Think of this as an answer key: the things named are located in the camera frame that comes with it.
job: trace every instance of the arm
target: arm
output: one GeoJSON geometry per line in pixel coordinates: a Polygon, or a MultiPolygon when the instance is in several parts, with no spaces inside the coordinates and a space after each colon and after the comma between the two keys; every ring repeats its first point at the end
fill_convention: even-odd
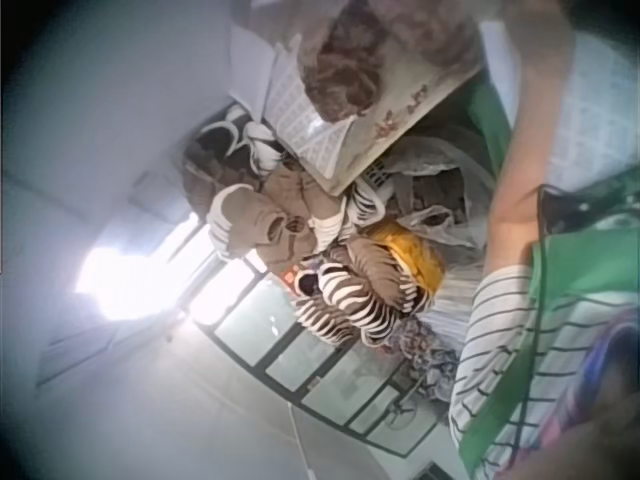
{"type": "Polygon", "coordinates": [[[571,30],[557,4],[516,3],[506,23],[522,60],[520,103],[489,213],[486,274],[530,263],[538,240],[537,190],[545,182],[571,59],[571,30]]]}

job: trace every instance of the yellow fabric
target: yellow fabric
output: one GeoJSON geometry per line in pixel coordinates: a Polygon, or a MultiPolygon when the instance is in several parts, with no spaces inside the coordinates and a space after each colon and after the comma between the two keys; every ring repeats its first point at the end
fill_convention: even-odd
{"type": "Polygon", "coordinates": [[[442,283],[445,268],[444,262],[424,240],[393,221],[373,225],[367,234],[389,248],[409,268],[416,283],[433,298],[442,283]]]}

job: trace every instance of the white striped sleeve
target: white striped sleeve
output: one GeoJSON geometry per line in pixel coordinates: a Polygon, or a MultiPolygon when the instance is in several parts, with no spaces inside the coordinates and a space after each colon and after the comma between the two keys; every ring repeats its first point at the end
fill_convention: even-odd
{"type": "Polygon", "coordinates": [[[478,286],[449,411],[456,445],[517,353],[533,318],[530,281],[531,269],[518,265],[488,275],[478,286]]]}

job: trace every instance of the hand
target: hand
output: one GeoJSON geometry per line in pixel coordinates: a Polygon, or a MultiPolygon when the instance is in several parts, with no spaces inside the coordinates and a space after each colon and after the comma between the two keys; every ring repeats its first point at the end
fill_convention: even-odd
{"type": "Polygon", "coordinates": [[[574,36],[558,0],[507,0],[504,20],[522,60],[524,80],[567,75],[574,36]]]}

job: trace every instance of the pile of items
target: pile of items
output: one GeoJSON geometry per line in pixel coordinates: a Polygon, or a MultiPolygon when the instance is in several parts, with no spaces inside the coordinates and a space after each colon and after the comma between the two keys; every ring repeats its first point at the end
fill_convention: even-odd
{"type": "Polygon", "coordinates": [[[451,229],[443,225],[466,225],[466,177],[453,157],[478,152],[470,133],[435,135],[446,137],[433,131],[401,139],[377,170],[333,197],[268,127],[234,105],[194,136],[183,174],[187,198],[222,259],[255,249],[290,287],[298,322],[310,332],[335,346],[357,336],[369,347],[400,348],[414,375],[433,380],[423,394],[446,401],[455,349],[435,341],[422,322],[409,327],[434,299],[437,305],[455,264],[449,257],[459,261],[459,249],[467,248],[469,239],[455,228],[448,235],[458,240],[447,241],[451,229]],[[456,140],[462,137],[466,142],[456,140]],[[436,214],[412,218],[434,205],[436,214]],[[434,360],[434,345],[446,361],[434,360]]]}

